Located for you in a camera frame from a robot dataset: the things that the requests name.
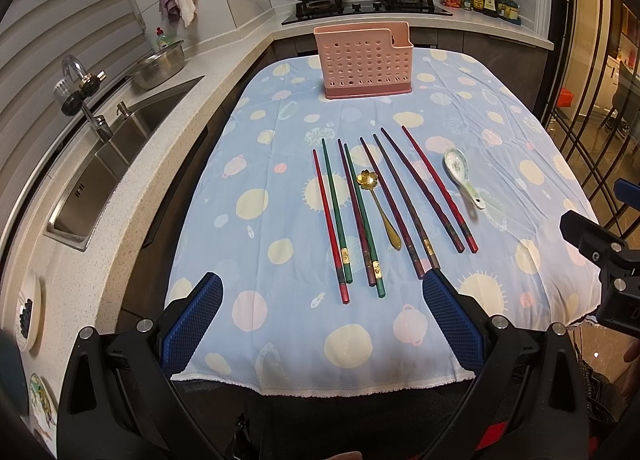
pink plastic basket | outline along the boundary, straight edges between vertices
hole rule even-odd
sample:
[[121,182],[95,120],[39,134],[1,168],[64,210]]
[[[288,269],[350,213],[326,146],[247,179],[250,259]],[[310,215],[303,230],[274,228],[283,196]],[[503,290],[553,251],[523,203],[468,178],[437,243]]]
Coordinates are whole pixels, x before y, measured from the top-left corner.
[[414,46],[405,21],[317,26],[324,94],[329,99],[411,91]]

green chopstick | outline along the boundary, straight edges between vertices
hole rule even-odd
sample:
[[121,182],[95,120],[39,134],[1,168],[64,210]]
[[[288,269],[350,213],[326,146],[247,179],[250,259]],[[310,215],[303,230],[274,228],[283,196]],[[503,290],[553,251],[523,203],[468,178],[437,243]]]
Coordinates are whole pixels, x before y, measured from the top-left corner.
[[329,154],[326,152],[326,144],[324,143],[324,139],[322,140],[322,151],[324,151],[324,164],[326,166],[326,174],[329,179],[331,202],[334,204],[335,227],[338,230],[338,243],[340,243],[340,256],[342,258],[342,267],[344,268],[344,279],[347,283],[353,283],[353,275],[351,274],[351,263],[349,261],[349,251],[347,249],[347,240],[344,237],[342,218],[340,217],[340,204],[338,204],[338,197],[335,194],[334,174],[331,173]]
[[344,153],[347,154],[346,156],[349,163],[349,170],[351,171],[351,179],[353,180],[353,185],[356,189],[356,197],[358,198],[360,214],[362,215],[362,224],[364,225],[364,232],[367,235],[367,243],[369,244],[369,252],[371,254],[371,261],[373,262],[373,272],[376,275],[376,289],[378,290],[378,297],[385,297],[385,283],[382,281],[382,271],[380,270],[380,262],[378,261],[376,246],[373,244],[373,234],[371,233],[371,227],[369,226],[369,218],[367,218],[367,211],[364,209],[360,186],[358,185],[356,172],[353,169],[353,162],[351,161],[351,153],[349,153],[349,147],[346,144],[344,145]]

tablecloth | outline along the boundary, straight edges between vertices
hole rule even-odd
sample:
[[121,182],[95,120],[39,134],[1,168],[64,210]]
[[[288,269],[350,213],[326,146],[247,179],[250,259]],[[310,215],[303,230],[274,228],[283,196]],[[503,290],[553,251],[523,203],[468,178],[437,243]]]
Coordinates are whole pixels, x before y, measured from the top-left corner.
[[[338,138],[349,145],[356,170],[371,169],[358,139],[369,143],[417,248],[420,242],[372,139],[380,127],[407,154],[462,237],[401,131],[407,126],[476,238],[477,254],[456,252],[380,136],[443,273],[460,292],[474,296],[488,314],[531,329],[568,323],[596,307],[596,268],[559,232],[568,209],[595,217],[540,123],[468,55],[415,48],[412,85],[409,94],[328,100],[318,56],[281,61],[252,79],[202,173],[180,234],[166,303],[186,296],[207,271],[222,278],[224,297],[174,379],[221,380],[263,394],[333,396],[426,388],[472,376],[425,304],[406,249],[390,246],[371,195],[363,192],[386,297],[378,298],[367,284]],[[312,158],[316,148],[324,172],[323,137],[354,273],[348,305],[340,300]],[[485,210],[465,202],[447,176],[442,154],[450,147],[466,154]],[[381,190],[378,197],[392,219]]]

metal basin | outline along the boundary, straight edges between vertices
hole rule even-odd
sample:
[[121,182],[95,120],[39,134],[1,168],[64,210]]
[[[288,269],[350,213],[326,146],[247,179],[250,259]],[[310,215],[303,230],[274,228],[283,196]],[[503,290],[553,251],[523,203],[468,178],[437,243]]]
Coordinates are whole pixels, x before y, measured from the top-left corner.
[[135,157],[200,79],[144,99],[129,107],[129,117],[116,119],[111,140],[94,147],[58,200],[45,229],[47,236],[75,249],[86,249],[104,206]]

gray blind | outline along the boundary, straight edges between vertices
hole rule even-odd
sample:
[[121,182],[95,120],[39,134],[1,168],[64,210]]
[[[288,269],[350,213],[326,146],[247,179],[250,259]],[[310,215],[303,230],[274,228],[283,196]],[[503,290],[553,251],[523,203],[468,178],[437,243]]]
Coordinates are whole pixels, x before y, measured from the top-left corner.
[[69,122],[54,103],[74,54],[116,78],[150,49],[129,0],[14,0],[0,22],[0,233],[29,176]]

